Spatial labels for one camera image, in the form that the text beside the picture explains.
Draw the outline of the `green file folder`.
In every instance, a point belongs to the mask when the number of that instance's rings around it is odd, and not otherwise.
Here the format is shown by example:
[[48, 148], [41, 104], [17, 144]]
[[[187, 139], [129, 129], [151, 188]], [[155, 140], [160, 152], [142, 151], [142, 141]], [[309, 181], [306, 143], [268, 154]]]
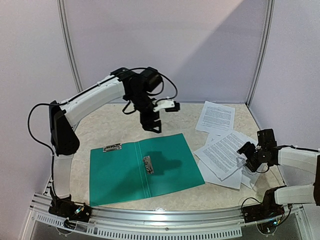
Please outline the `green file folder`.
[[92, 149], [92, 207], [158, 197], [205, 183], [182, 133]]

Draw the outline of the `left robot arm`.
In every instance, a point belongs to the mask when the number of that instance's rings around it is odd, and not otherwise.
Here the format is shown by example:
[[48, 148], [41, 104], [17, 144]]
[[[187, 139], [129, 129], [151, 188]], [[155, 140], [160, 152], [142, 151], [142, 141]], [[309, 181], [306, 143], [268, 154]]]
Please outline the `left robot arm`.
[[75, 211], [74, 205], [66, 200], [70, 196], [72, 159], [80, 147], [74, 126], [105, 104], [123, 98], [139, 111], [140, 123], [145, 131], [160, 133], [160, 115], [154, 111], [151, 92], [162, 81], [160, 73], [152, 67], [140, 73], [121, 67], [61, 105], [56, 101], [50, 104], [51, 143], [55, 149], [53, 190], [59, 198], [54, 207], [63, 217], [70, 217]]

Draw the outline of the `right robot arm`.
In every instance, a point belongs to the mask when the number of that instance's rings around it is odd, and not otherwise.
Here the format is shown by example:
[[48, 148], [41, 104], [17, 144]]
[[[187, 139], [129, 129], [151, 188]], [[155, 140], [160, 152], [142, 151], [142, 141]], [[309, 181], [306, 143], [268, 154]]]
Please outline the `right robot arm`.
[[314, 183], [309, 185], [282, 186], [265, 192], [258, 213], [262, 218], [269, 218], [278, 210], [278, 206], [286, 204], [320, 205], [320, 151], [297, 147], [294, 145], [278, 145], [274, 130], [263, 129], [257, 132], [257, 145], [246, 142], [237, 150], [245, 155], [245, 166], [253, 173], [261, 164], [287, 166], [314, 174]]

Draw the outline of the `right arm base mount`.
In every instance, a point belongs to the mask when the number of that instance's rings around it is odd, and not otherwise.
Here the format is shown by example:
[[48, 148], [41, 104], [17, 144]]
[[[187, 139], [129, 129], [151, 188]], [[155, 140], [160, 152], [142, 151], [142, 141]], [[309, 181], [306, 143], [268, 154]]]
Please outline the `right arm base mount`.
[[[245, 206], [245, 202], [248, 200], [254, 200], [258, 202], [258, 204]], [[286, 221], [287, 218], [290, 216], [293, 204], [288, 203], [287, 207], [289, 212], [287, 215], [285, 215], [285, 209], [283, 205], [275, 203], [263, 203], [258, 201], [254, 197], [248, 197], [242, 202], [240, 210], [245, 223], [262, 221], [265, 219], [274, 219], [272, 225], [277, 227], [281, 225], [284, 221]]]

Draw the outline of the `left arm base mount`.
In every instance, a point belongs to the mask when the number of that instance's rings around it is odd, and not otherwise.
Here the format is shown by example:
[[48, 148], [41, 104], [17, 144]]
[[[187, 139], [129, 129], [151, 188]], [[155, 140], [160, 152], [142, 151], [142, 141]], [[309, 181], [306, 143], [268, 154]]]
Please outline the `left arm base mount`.
[[88, 223], [92, 215], [92, 208], [84, 202], [71, 201], [71, 195], [66, 198], [53, 196], [48, 212], [70, 221]]

